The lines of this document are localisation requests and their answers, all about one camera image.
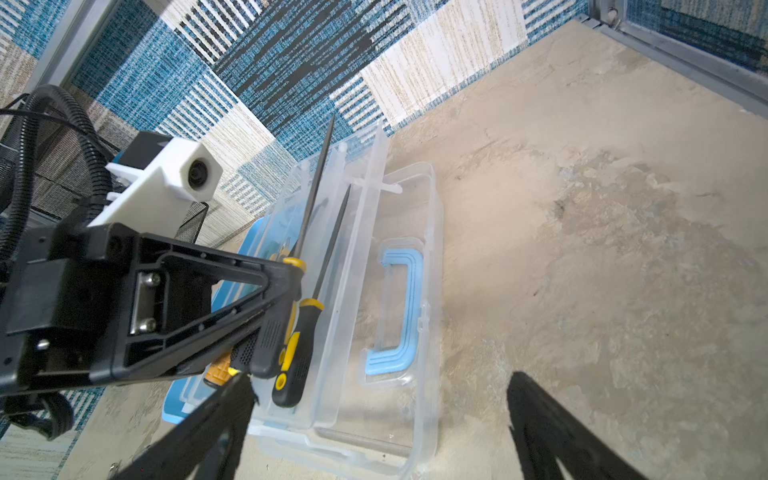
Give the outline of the wooden handled screwdriver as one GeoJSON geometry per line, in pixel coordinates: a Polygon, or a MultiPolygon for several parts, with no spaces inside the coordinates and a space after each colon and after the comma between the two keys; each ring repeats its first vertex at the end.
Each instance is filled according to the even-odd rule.
{"type": "Polygon", "coordinates": [[[231,366],[231,356],[231,351],[226,352],[209,365],[203,376],[205,385],[218,389],[239,373],[237,369],[231,366]]]}

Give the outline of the black yellow phillips screwdriver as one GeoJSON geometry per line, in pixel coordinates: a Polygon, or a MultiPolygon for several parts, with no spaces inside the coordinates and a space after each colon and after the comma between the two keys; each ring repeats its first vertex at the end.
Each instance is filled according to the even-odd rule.
{"type": "Polygon", "coordinates": [[[233,347],[230,355],[231,370],[246,374],[250,373],[250,362],[259,334],[260,330],[257,329],[233,347]]]}

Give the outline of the light blue plastic toolbox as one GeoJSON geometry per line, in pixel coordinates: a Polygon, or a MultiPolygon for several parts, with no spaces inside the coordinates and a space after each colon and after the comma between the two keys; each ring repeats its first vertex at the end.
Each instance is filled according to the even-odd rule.
{"type": "Polygon", "coordinates": [[[252,386],[245,454],[348,479],[423,479],[440,418],[442,203],[425,162],[387,169],[375,124],[335,142],[302,252],[324,305],[300,402],[252,386]]]}

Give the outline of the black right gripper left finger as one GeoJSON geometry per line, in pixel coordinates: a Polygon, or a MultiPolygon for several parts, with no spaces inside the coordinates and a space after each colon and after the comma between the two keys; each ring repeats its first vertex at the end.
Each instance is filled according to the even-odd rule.
{"type": "Polygon", "coordinates": [[[257,400],[249,377],[236,375],[115,477],[233,479],[257,400]]]}

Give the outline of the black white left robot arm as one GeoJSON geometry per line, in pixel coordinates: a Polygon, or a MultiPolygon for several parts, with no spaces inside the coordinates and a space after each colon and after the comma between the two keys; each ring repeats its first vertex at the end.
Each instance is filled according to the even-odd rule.
{"type": "Polygon", "coordinates": [[[1,415],[54,439],[74,424],[73,390],[201,373],[228,351],[257,378],[281,369],[303,265],[177,238],[210,201],[222,168],[205,146],[142,132],[113,156],[74,97],[43,85],[17,122],[1,231],[1,415]],[[28,218],[45,123],[78,138],[91,183],[83,208],[53,226],[28,218]]]}

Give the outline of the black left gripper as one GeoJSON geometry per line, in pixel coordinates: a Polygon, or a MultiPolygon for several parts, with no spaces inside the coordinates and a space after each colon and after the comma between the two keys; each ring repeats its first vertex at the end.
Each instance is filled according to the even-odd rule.
{"type": "Polygon", "coordinates": [[[1,393],[198,374],[261,329],[282,263],[120,223],[30,229],[1,301],[1,393]]]}

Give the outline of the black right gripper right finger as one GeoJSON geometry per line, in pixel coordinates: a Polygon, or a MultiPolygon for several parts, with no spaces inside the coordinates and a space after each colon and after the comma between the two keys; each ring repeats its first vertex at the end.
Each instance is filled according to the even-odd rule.
{"type": "Polygon", "coordinates": [[[642,479],[529,375],[515,371],[506,392],[513,438],[525,479],[642,479]]]}

